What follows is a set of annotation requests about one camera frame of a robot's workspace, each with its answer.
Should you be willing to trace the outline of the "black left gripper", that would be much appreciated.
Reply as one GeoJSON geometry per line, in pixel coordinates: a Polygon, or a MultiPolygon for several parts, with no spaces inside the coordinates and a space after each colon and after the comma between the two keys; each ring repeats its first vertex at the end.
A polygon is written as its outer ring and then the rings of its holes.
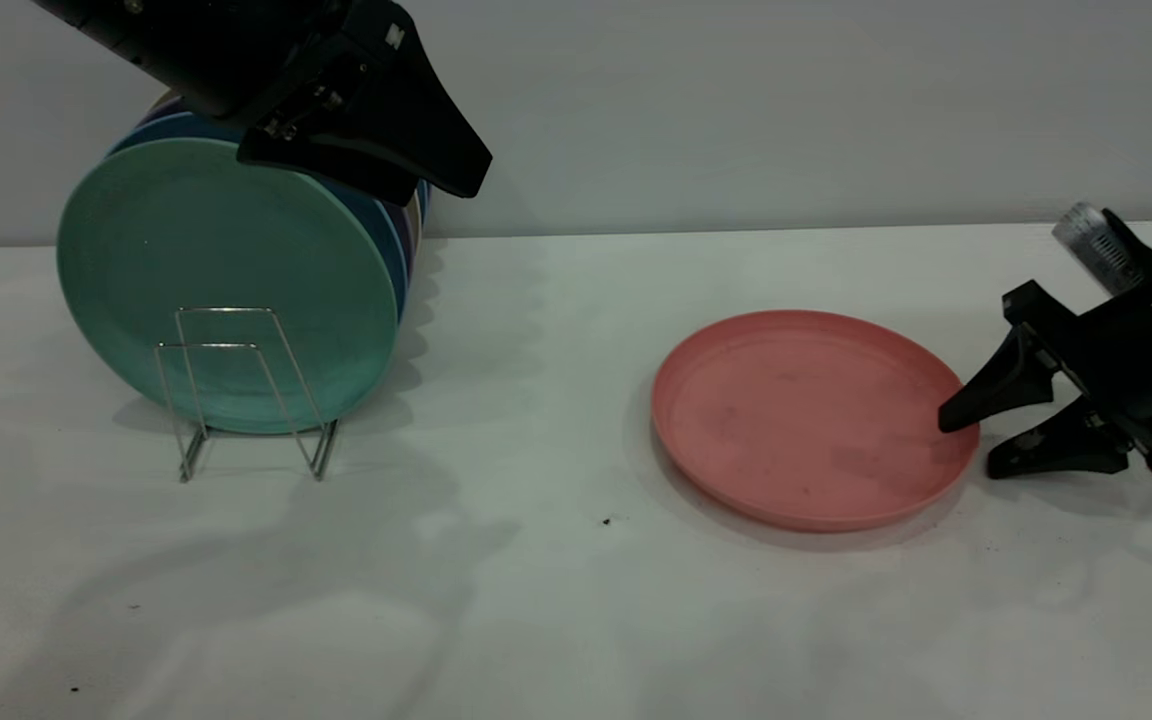
{"type": "Polygon", "coordinates": [[[238,105],[238,161],[406,205],[426,182],[479,195],[492,151],[435,76],[396,1],[314,1],[238,105]]]}

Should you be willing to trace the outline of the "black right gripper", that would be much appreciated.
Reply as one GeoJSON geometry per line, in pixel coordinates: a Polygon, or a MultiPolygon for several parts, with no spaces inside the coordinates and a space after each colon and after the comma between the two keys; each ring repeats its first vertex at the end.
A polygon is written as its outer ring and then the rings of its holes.
{"type": "Polygon", "coordinates": [[[938,429],[954,433],[1018,407],[1047,404],[1056,367],[1079,389],[1078,400],[992,448],[987,477],[1120,473],[1132,452],[1152,473],[1152,282],[1083,314],[1028,282],[1005,296],[1005,318],[1014,328],[943,402],[938,429]]]}

